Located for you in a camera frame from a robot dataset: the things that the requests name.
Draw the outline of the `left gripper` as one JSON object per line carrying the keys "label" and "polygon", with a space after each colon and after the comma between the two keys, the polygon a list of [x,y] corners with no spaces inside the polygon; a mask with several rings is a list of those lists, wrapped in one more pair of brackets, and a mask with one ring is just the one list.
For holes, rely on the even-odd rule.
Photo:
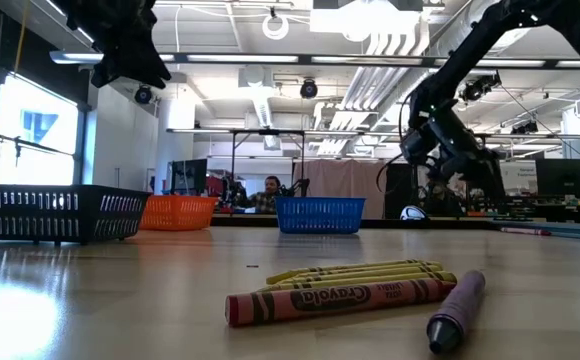
{"label": "left gripper", "polygon": [[91,84],[101,88],[119,77],[164,89],[171,74],[156,52],[152,30],[156,0],[52,0],[70,30],[84,30],[105,55]]}

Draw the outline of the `white sign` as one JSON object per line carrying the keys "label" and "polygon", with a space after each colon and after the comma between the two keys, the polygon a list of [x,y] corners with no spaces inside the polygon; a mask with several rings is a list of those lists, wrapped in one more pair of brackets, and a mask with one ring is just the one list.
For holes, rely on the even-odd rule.
{"label": "white sign", "polygon": [[534,160],[501,162],[500,169],[507,195],[537,193],[537,172]]}

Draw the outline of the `pink crayon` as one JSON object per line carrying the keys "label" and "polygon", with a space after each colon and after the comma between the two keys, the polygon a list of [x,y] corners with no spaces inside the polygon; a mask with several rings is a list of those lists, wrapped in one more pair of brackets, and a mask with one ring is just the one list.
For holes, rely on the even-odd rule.
{"label": "pink crayon", "polygon": [[530,228],[516,228],[516,227],[501,227],[500,231],[505,233],[524,234],[532,236],[551,236],[552,233],[544,229],[530,229]]}

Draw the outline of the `black computer monitor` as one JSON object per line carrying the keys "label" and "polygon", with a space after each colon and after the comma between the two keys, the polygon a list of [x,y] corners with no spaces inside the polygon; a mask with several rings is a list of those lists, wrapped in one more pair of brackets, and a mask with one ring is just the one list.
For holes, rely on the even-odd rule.
{"label": "black computer monitor", "polygon": [[580,159],[540,159],[535,165],[540,196],[575,195],[580,199]]}
{"label": "black computer monitor", "polygon": [[177,195],[199,196],[206,189],[207,160],[182,160],[171,164],[170,190]]}

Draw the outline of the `yellow crayon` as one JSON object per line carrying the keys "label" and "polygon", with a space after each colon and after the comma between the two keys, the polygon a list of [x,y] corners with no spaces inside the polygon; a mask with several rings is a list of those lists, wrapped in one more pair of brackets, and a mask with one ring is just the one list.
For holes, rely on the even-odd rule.
{"label": "yellow crayon", "polygon": [[411,274],[399,274],[399,275],[384,275],[384,276],[367,276],[367,277],[357,277],[357,278],[346,278],[346,279],[334,279],[334,280],[321,280],[315,282],[299,282],[295,284],[290,284],[291,289],[302,289],[302,288],[317,288],[317,287],[329,287],[329,286],[340,286],[340,285],[354,285],[354,284],[366,284],[366,283],[382,283],[382,282],[392,282],[401,280],[415,280],[415,279],[436,279],[441,281],[457,282],[456,276],[451,272],[440,271],[440,272],[422,272],[422,273],[411,273]]}
{"label": "yellow crayon", "polygon": [[337,287],[346,285],[378,284],[378,283],[389,283],[389,282],[419,280],[419,279],[436,279],[452,283],[457,282],[457,277],[453,273],[441,271],[441,272],[412,273],[412,274],[389,275],[389,276],[360,277],[360,278],[326,280],[316,282],[275,284],[258,289],[258,292]]}
{"label": "yellow crayon", "polygon": [[384,276],[384,275],[399,275],[399,274],[411,274],[411,273],[422,273],[422,272],[437,272],[436,267],[428,266],[417,266],[417,267],[384,267],[384,268],[366,268],[357,269],[356,271],[343,270],[337,271],[336,273],[326,274],[323,273],[306,273],[297,275],[290,279],[281,281],[280,284],[285,283],[299,283],[299,282],[315,282],[321,280],[334,280],[334,279],[346,279],[346,278],[357,278],[357,277],[367,277],[367,276]]}
{"label": "yellow crayon", "polygon": [[279,273],[273,276],[270,276],[266,279],[267,285],[274,285],[286,279],[290,279],[297,275],[317,272],[326,274],[336,273],[337,271],[343,270],[350,270],[356,271],[357,269],[366,269],[366,268],[384,268],[384,267],[417,267],[417,266],[432,266],[436,267],[438,270],[442,270],[443,266],[440,262],[436,261],[424,261],[424,260],[417,260],[417,259],[406,259],[406,260],[397,260],[397,261],[388,261],[388,262],[377,262],[377,263],[362,263],[362,264],[347,264],[347,265],[331,265],[331,266],[316,266],[316,267],[306,267],[306,268],[297,268],[288,270],[283,273]]}

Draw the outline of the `beige curtain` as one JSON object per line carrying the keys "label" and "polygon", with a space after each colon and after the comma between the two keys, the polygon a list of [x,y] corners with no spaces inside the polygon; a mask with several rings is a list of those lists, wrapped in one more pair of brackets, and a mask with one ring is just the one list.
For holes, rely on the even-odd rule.
{"label": "beige curtain", "polygon": [[293,179],[309,180],[308,197],[365,198],[363,219],[384,217],[386,176],[383,162],[312,160],[293,164]]}

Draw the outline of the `bright window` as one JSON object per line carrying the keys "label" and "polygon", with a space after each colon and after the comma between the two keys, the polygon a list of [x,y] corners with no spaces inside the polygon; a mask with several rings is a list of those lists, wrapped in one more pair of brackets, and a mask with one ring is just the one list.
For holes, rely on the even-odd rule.
{"label": "bright window", "polygon": [[77,104],[19,75],[0,84],[0,184],[70,185]]}

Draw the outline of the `purple crayon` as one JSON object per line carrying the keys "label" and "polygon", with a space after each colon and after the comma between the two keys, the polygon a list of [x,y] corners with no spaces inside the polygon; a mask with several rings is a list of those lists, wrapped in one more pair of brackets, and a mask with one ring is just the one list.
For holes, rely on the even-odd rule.
{"label": "purple crayon", "polygon": [[479,312],[485,286],[485,276],[478,270],[459,279],[428,321],[426,335],[433,354],[452,352],[462,344]]}

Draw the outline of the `orange plastic basket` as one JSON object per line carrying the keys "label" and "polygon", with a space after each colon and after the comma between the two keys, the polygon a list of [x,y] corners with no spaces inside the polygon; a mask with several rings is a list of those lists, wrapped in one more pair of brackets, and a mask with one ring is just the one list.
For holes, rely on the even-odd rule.
{"label": "orange plastic basket", "polygon": [[152,195],[142,215],[140,230],[193,231],[210,226],[216,197]]}

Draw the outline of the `blue plastic basket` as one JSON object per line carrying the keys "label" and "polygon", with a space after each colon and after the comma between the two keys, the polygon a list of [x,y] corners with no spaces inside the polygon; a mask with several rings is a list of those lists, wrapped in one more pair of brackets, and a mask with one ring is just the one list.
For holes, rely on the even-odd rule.
{"label": "blue plastic basket", "polygon": [[277,197],[279,229],[285,234],[353,234],[360,226],[365,198]]}

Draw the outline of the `black plastic basket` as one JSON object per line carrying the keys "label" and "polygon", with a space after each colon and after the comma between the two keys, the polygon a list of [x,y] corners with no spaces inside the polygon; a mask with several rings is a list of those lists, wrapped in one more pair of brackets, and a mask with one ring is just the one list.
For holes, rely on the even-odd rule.
{"label": "black plastic basket", "polygon": [[0,184],[0,240],[88,244],[138,230],[149,194],[99,185]]}

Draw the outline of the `person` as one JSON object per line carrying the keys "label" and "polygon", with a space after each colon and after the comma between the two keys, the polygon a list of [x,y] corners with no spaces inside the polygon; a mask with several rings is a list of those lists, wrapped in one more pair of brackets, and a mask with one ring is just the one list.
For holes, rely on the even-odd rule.
{"label": "person", "polygon": [[254,208],[256,213],[274,214],[276,212],[275,199],[279,194],[281,182],[277,176],[268,176],[264,182],[265,189],[248,198],[247,205]]}

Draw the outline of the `red crayon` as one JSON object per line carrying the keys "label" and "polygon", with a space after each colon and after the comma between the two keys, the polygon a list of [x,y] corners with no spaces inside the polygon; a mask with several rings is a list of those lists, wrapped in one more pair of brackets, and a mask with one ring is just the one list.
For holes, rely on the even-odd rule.
{"label": "red crayon", "polygon": [[225,319],[231,327],[426,304],[444,300],[455,284],[438,279],[229,295]]}

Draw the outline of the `black metal rig frame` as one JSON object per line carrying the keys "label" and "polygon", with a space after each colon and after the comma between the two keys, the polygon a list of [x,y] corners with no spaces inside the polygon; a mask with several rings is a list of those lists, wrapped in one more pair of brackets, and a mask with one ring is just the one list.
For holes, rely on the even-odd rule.
{"label": "black metal rig frame", "polygon": [[261,129],[231,129],[229,133],[232,135],[231,143],[231,180],[235,178],[235,160],[236,160],[236,150],[237,148],[252,134],[257,134],[259,136],[287,136],[290,140],[294,141],[295,136],[301,138],[301,143],[295,143],[295,145],[301,151],[301,178],[293,185],[300,190],[300,196],[306,197],[309,188],[309,181],[305,178],[305,145],[306,145],[306,133],[304,130],[291,130],[291,129],[274,129],[274,128],[261,128]]}

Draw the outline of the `black metal table frame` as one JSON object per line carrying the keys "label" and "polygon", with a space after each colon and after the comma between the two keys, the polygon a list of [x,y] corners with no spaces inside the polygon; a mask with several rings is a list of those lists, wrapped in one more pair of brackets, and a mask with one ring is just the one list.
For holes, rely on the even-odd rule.
{"label": "black metal table frame", "polygon": [[[248,214],[244,216],[216,215],[212,218],[211,225],[214,227],[269,227],[279,229],[276,216]],[[499,221],[486,220],[485,218],[449,218],[420,221],[370,219],[361,220],[359,230],[488,230],[502,232],[500,231],[501,227],[544,229],[550,231],[553,237],[580,239],[580,224]]]}

